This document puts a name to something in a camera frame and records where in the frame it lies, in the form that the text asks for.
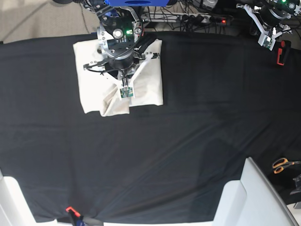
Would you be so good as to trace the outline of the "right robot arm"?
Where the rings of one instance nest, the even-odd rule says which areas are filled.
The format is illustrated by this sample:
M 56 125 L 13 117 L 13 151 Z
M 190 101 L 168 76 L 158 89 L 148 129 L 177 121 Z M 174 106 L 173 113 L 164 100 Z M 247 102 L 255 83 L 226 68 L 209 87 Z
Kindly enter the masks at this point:
M 101 61 L 85 64 L 83 68 L 100 73 L 118 88 L 120 98 L 135 97 L 134 81 L 151 59 L 147 47 L 155 41 L 152 34 L 144 35 L 143 23 L 131 6 L 111 6 L 107 0 L 79 0 L 86 10 L 97 15 L 97 52 Z

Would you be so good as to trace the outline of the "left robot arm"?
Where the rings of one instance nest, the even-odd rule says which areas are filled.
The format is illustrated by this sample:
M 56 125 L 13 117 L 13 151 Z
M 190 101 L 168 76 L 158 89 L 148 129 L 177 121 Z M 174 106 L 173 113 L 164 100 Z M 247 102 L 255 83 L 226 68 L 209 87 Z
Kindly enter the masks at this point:
M 236 8 L 243 9 L 251 17 L 260 33 L 258 44 L 269 50 L 274 48 L 277 38 L 301 27 L 300 24 L 294 27 L 283 24 L 292 17 L 301 21 L 299 0 L 253 0 L 252 4 L 240 1 Z

